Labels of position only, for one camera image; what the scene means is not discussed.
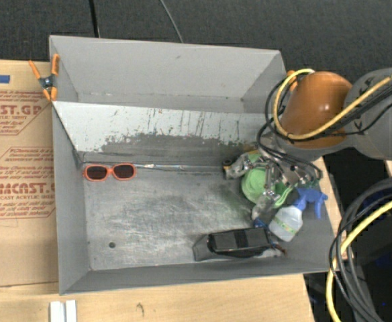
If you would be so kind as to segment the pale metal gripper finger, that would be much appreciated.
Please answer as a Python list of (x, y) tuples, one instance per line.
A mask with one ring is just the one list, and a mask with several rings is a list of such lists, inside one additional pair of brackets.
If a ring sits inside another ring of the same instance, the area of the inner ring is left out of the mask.
[(224, 178), (226, 180), (236, 179), (244, 176), (253, 168), (249, 157), (238, 157), (236, 159), (225, 159), (222, 162)]
[(255, 206), (253, 206), (252, 208), (252, 220), (255, 221), (264, 211), (267, 211), (268, 209), (274, 207), (279, 198), (280, 195), (275, 193), (274, 191), (263, 192), (257, 199)]

